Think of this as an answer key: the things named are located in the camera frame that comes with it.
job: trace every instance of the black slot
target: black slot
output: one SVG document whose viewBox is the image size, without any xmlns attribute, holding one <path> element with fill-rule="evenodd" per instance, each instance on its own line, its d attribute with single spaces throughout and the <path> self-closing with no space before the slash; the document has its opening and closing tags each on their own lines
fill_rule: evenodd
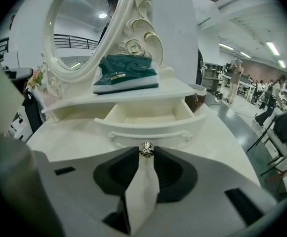
<svg viewBox="0 0 287 237">
<path fill-rule="evenodd" d="M 56 169 L 54 172 L 57 176 L 59 176 L 59 175 L 63 175 L 63 174 L 72 172 L 74 170 L 75 169 L 73 167 L 65 167 L 65 168 Z"/>
<path fill-rule="evenodd" d="M 231 189 L 224 193 L 227 195 L 228 199 L 236 208 L 247 226 L 263 217 L 263 213 L 240 189 Z"/>
</svg>

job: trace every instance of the white pillar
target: white pillar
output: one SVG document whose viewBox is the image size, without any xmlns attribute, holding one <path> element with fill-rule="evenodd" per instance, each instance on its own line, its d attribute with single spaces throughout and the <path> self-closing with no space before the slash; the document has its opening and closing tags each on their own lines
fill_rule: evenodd
<svg viewBox="0 0 287 237">
<path fill-rule="evenodd" d="M 164 62 L 185 83 L 195 83 L 198 24 L 192 0 L 153 0 L 152 24 L 164 49 Z"/>
<path fill-rule="evenodd" d="M 9 33 L 9 51 L 17 51 L 19 67 L 42 64 L 43 28 L 52 1 L 25 0 L 19 8 Z"/>
<path fill-rule="evenodd" d="M 198 45 L 204 62 L 220 64 L 219 32 L 217 30 L 212 28 L 200 30 Z"/>
</svg>

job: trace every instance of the flower decoration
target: flower decoration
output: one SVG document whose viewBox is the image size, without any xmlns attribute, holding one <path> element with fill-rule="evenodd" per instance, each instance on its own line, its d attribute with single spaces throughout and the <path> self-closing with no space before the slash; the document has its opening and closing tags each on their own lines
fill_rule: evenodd
<svg viewBox="0 0 287 237">
<path fill-rule="evenodd" d="M 35 70 L 33 73 L 33 76 L 28 80 L 28 85 L 35 89 L 36 86 L 42 85 L 42 79 L 43 79 L 44 71 L 42 71 L 40 68 Z"/>
</svg>

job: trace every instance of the drawer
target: drawer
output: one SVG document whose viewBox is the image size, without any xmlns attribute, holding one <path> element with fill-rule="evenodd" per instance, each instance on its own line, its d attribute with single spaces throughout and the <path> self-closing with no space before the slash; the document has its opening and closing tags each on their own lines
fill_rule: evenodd
<svg viewBox="0 0 287 237">
<path fill-rule="evenodd" d="M 195 116 L 183 99 L 118 103 L 94 121 L 115 148 L 154 146 L 184 148 L 201 131 L 206 115 Z"/>
</svg>

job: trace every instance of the ceiling light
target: ceiling light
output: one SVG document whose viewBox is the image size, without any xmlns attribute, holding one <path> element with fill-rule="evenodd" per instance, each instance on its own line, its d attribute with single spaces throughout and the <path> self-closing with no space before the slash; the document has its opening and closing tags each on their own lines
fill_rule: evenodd
<svg viewBox="0 0 287 237">
<path fill-rule="evenodd" d="M 222 44 L 222 43 L 219 43 L 219 46 L 223 46 L 223 47 L 225 47 L 225 48 L 227 48 L 227 49 L 233 50 L 233 48 L 232 48 L 232 47 L 229 47 L 229 46 L 224 45 L 224 44 Z"/>
<path fill-rule="evenodd" d="M 278 61 L 278 63 L 280 64 L 280 66 L 284 69 L 286 67 L 285 63 L 283 61 Z"/>
<path fill-rule="evenodd" d="M 99 17 L 99 18 L 105 18 L 105 17 L 107 17 L 107 14 L 106 14 L 106 13 L 100 13 L 100 14 L 98 15 L 98 17 Z"/>
<path fill-rule="evenodd" d="M 74 68 L 74 67 L 76 67 L 76 66 L 79 65 L 79 64 L 81 64 L 81 63 L 79 62 L 79 63 L 75 64 L 74 66 L 71 67 L 71 69 Z"/>
<path fill-rule="evenodd" d="M 249 56 L 248 56 L 247 54 L 245 54 L 245 53 L 240 52 L 240 54 L 246 56 L 247 58 L 251 58 L 251 57 L 249 57 Z"/>
<path fill-rule="evenodd" d="M 271 42 L 266 42 L 266 44 L 270 47 L 270 49 L 272 50 L 272 52 L 275 54 L 275 55 L 279 55 L 280 53 L 277 51 L 276 47 L 274 46 L 273 43 Z"/>
</svg>

